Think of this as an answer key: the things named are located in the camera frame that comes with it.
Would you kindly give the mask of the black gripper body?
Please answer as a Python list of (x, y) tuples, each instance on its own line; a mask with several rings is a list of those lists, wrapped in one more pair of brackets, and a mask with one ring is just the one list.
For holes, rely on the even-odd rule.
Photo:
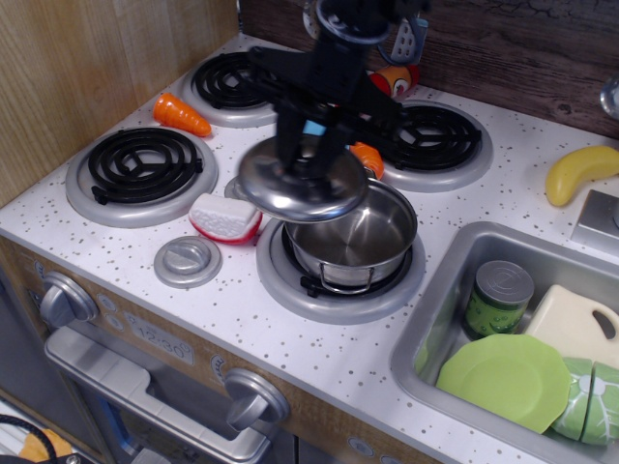
[(277, 112), (277, 134), (298, 137), (307, 121), (363, 140), (393, 139), (402, 106), (366, 71), (369, 47), (322, 33), (309, 52), (256, 46), (249, 51), (248, 87)]

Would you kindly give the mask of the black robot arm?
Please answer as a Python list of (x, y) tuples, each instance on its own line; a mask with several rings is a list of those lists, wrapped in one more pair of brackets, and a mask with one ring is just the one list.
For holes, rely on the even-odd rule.
[(383, 148), (396, 138), (403, 108), (371, 82), (367, 59), (392, 26), (407, 22), (414, 48), (404, 61), (418, 63), (423, 40), (415, 16), (427, 7), (426, 1), (319, 1), (312, 51), (251, 49), (247, 85), (278, 114), (276, 155), (285, 173), (323, 178), (346, 145), (360, 140)]

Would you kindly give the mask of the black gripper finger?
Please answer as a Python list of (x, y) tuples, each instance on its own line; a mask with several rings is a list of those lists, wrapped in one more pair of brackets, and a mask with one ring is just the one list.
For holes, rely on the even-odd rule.
[(350, 158), (345, 153), (345, 133), (338, 128), (324, 127), (323, 136), (309, 137), (309, 178), (312, 180), (341, 178)]
[(276, 145), (277, 155), (285, 169), (289, 169), (298, 157), (307, 118), (294, 107), (278, 107)]

